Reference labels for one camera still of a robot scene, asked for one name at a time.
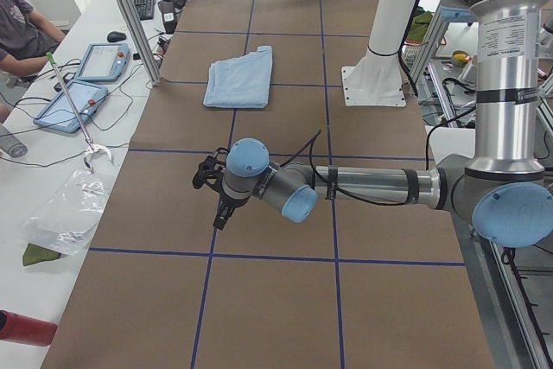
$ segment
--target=blue tablet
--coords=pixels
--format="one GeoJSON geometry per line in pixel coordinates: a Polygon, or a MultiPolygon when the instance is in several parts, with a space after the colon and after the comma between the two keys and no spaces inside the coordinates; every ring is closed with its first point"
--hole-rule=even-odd
{"type": "MultiPolygon", "coordinates": [[[[85,123],[90,120],[107,96],[105,86],[81,80],[69,81],[67,89],[85,123]]],[[[33,123],[66,133],[74,133],[79,129],[79,121],[74,116],[63,91],[58,92],[52,101],[42,109],[40,114],[33,119],[33,123]]]]}
{"type": "Polygon", "coordinates": [[[76,80],[112,82],[117,80],[129,61],[126,43],[91,43],[75,73],[76,80]]]}

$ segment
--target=computer mouse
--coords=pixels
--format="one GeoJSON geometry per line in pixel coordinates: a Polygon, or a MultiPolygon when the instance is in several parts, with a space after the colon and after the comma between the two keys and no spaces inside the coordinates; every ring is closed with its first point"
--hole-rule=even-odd
{"type": "Polygon", "coordinates": [[[119,42],[119,41],[124,41],[125,39],[127,39],[127,35],[124,34],[123,32],[117,32],[116,30],[107,34],[108,42],[119,42]]]}

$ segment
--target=plastic bag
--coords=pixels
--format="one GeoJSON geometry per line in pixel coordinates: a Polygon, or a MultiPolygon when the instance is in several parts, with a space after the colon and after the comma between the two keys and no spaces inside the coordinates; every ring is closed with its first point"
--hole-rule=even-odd
{"type": "Polygon", "coordinates": [[[99,223],[115,178],[75,170],[54,197],[25,221],[27,242],[75,255],[85,248],[99,223]]]}

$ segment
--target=white towel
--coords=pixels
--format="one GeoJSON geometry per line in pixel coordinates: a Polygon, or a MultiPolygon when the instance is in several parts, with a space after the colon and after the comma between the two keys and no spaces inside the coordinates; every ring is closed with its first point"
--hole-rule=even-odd
{"type": "Polygon", "coordinates": [[[269,103],[273,50],[270,46],[209,67],[204,105],[220,108],[264,108],[269,103]]]}

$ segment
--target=red bottle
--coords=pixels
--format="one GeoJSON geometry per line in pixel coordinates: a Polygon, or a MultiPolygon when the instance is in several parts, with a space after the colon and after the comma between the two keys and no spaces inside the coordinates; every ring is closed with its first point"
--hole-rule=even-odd
{"type": "Polygon", "coordinates": [[[33,346],[52,343],[58,325],[0,310],[0,340],[33,346]]]}

